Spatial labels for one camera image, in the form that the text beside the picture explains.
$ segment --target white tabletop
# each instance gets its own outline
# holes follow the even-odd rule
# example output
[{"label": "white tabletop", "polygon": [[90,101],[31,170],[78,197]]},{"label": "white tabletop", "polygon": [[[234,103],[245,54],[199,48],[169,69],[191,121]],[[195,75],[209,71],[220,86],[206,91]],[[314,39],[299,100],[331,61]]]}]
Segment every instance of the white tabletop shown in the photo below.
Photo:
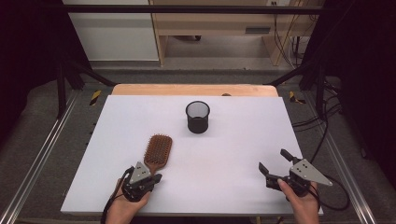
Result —
[{"label": "white tabletop", "polygon": [[[186,105],[210,106],[209,128],[187,128]],[[142,161],[155,133],[173,139],[145,216],[259,216],[291,214],[282,192],[265,187],[261,161],[273,175],[288,175],[285,148],[302,157],[280,97],[116,96],[106,100],[61,211],[100,215],[117,179]]]}]

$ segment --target black cable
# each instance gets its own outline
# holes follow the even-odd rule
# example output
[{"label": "black cable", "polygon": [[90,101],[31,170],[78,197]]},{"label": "black cable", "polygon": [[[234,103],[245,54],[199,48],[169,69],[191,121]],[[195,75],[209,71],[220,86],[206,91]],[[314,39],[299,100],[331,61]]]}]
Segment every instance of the black cable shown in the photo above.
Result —
[{"label": "black cable", "polygon": [[303,44],[304,42],[303,41],[301,41],[301,39],[300,39],[300,41],[298,42],[298,44],[296,43],[295,45],[296,45],[296,48],[294,48],[294,38],[295,38],[296,36],[294,36],[292,39],[291,39],[291,49],[292,49],[292,52],[293,52],[293,54],[294,54],[294,56],[296,57],[296,63],[297,63],[297,59],[302,59],[304,56],[304,54],[303,53],[299,53],[298,52],[298,50],[297,50],[297,46],[298,45],[300,45],[300,44]]},{"label": "black cable", "polygon": [[325,123],[326,123],[326,128],[324,129],[323,135],[322,135],[322,137],[321,137],[321,139],[320,139],[320,141],[319,141],[319,144],[318,144],[318,146],[317,146],[317,149],[315,150],[314,155],[312,156],[312,159],[311,159],[310,163],[313,163],[313,162],[314,162],[315,157],[318,155],[319,150],[320,150],[320,148],[321,148],[321,145],[323,144],[324,139],[326,138],[326,133],[327,133],[327,131],[329,130],[329,121],[327,120],[327,115],[326,115],[326,113],[325,113],[323,116],[324,116],[324,118],[325,118],[324,121],[325,121]]},{"label": "black cable", "polygon": [[[336,114],[336,113],[339,112],[339,111],[341,111],[341,108],[339,108],[338,110],[333,111],[333,112],[328,116],[328,118],[330,118],[331,116],[333,116],[334,114]],[[294,132],[295,132],[295,133],[304,132],[304,131],[313,129],[313,128],[315,128],[315,127],[321,125],[322,123],[323,123],[323,121],[321,121],[320,123],[317,123],[316,125],[310,126],[310,127],[306,128],[306,129],[296,130],[296,131],[294,131]]]},{"label": "black cable", "polygon": [[300,66],[298,64],[298,59],[302,58],[302,57],[299,57],[299,53],[298,53],[298,50],[297,50],[298,45],[300,44],[300,41],[299,41],[299,43],[296,44],[296,49],[294,49],[294,37],[291,39],[291,51],[293,52],[294,58],[296,59],[296,64],[295,65],[296,66]]},{"label": "black cable", "polygon": [[328,204],[324,203],[324,202],[319,198],[318,190],[315,189],[312,185],[311,185],[311,187],[315,190],[316,194],[315,194],[314,192],[312,192],[312,190],[310,190],[310,189],[308,190],[308,192],[309,192],[312,196],[314,196],[314,198],[317,200],[319,206],[322,205],[322,206],[324,206],[324,207],[327,207],[327,208],[329,208],[329,209],[332,209],[332,210],[338,211],[338,212],[345,211],[345,210],[349,207],[349,205],[350,205],[350,197],[349,197],[349,194],[348,194],[347,190],[346,190],[345,187],[344,187],[340,182],[338,182],[336,179],[332,178],[332,177],[329,176],[329,175],[324,175],[324,176],[326,176],[327,178],[329,178],[331,181],[337,183],[337,184],[341,187],[341,189],[342,189],[342,190],[344,191],[344,193],[346,194],[346,204],[345,204],[344,206],[342,206],[342,207],[334,207],[334,206],[332,206],[332,205],[328,205]]},{"label": "black cable", "polygon": [[334,91],[337,94],[341,92],[341,89],[334,87],[326,78],[324,78],[325,82],[325,88],[329,91]]},{"label": "black cable", "polygon": [[[325,113],[327,113],[327,114],[330,114],[330,116],[328,116],[328,118],[331,117],[332,115],[334,115],[336,112],[339,111],[339,110],[336,110],[336,111],[333,111],[333,112],[332,112],[332,110],[333,110],[334,108],[336,108],[337,106],[339,106],[339,105],[341,105],[341,104],[338,103],[338,104],[336,104],[336,105],[333,105],[330,109],[328,109],[328,110],[325,112]],[[319,119],[320,119],[320,118],[319,118],[318,116],[314,116],[313,118],[311,118],[311,119],[309,119],[309,120],[306,120],[306,121],[295,122],[295,123],[291,124],[291,126],[292,126],[293,128],[303,127],[303,126],[306,126],[306,125],[308,125],[308,124],[310,124],[310,123],[313,123],[313,122],[315,122],[315,121],[317,121],[317,120],[319,120]]]},{"label": "black cable", "polygon": [[342,185],[338,180],[334,179],[333,177],[331,177],[331,176],[329,176],[329,175],[324,175],[324,176],[326,176],[327,178],[329,178],[332,182],[337,183],[338,186],[341,187],[341,189],[342,189],[342,190],[344,191],[344,193],[346,194],[346,204],[345,204],[344,206],[342,206],[342,207],[334,207],[334,206],[328,205],[328,204],[326,204],[326,203],[324,203],[324,202],[320,202],[320,203],[321,203],[323,206],[325,206],[325,207],[327,207],[327,208],[330,208],[330,209],[332,209],[332,210],[334,210],[334,211],[344,211],[344,210],[346,210],[346,209],[349,207],[349,205],[350,205],[350,197],[349,197],[349,194],[348,194],[346,188],[344,187],[344,185]]},{"label": "black cable", "polygon": [[338,92],[335,92],[330,86],[324,83],[324,90],[330,94],[338,95]]},{"label": "black cable", "polygon": [[108,201],[107,201],[107,203],[106,203],[106,205],[105,205],[105,208],[104,208],[104,210],[103,210],[102,217],[101,217],[101,220],[100,220],[100,223],[101,223],[101,224],[106,224],[107,211],[108,211],[108,209],[110,208],[111,204],[113,204],[114,200],[115,200],[116,198],[118,198],[118,197],[120,197],[120,196],[123,195],[123,194],[121,194],[121,195],[116,196],[116,195],[117,195],[117,192],[119,191],[119,189],[120,189],[120,187],[121,187],[121,184],[122,184],[122,182],[123,182],[125,176],[128,175],[129,173],[131,173],[132,170],[133,170],[132,168],[127,169],[127,170],[124,172],[124,174],[122,175],[122,177],[121,177],[119,183],[117,183],[117,186],[116,186],[116,188],[114,189],[114,192],[111,194],[111,196],[110,196],[110,198],[108,199]]},{"label": "black cable", "polygon": [[277,220],[277,223],[276,224],[280,224],[280,223],[282,223],[283,222],[283,217],[280,217],[278,220]]}]

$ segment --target hairbrush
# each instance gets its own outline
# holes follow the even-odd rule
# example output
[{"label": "hairbrush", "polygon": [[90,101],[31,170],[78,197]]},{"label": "hairbrush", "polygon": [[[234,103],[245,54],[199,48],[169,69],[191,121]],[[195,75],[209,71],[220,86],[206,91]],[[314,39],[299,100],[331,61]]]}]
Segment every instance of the hairbrush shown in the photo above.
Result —
[{"label": "hairbrush", "polygon": [[172,138],[165,134],[154,134],[148,141],[144,162],[151,175],[165,166],[169,158]]}]

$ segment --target black curtain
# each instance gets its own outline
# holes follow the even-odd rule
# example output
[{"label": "black curtain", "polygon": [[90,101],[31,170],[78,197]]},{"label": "black curtain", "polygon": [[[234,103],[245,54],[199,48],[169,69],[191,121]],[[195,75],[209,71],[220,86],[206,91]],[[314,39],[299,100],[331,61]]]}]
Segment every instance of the black curtain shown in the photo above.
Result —
[{"label": "black curtain", "polygon": [[[56,79],[60,62],[90,68],[67,13],[48,12],[41,4],[62,0],[3,0],[0,4],[0,142],[26,106],[29,91]],[[67,72],[78,75],[78,71]]]},{"label": "black curtain", "polygon": [[[351,1],[326,1],[347,10]],[[304,60],[342,14],[320,16]],[[362,147],[396,188],[396,2],[356,0],[337,26],[321,65],[342,82],[340,100]]]}]

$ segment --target wooden edge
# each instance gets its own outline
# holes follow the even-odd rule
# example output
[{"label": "wooden edge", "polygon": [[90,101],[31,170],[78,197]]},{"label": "wooden edge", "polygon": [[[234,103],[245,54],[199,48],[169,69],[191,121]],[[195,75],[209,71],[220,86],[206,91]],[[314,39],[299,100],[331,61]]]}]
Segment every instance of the wooden edge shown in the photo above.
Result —
[{"label": "wooden edge", "polygon": [[264,85],[191,85],[191,84],[119,84],[112,95],[213,95],[277,97],[274,86]]}]

